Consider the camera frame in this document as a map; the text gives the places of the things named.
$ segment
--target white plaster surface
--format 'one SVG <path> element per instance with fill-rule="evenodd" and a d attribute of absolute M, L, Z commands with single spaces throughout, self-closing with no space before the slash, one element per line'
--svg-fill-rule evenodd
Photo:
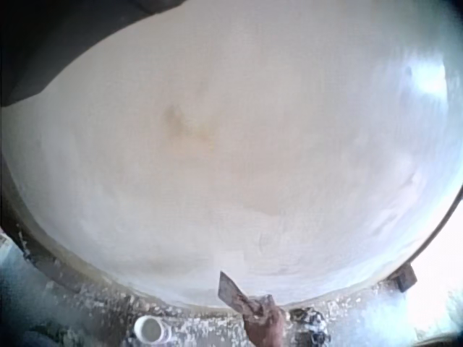
<path fill-rule="evenodd" d="M 434 1 L 189 0 L 4 109 L 41 227 L 118 282 L 220 306 L 388 275 L 463 182 L 463 49 Z"/>

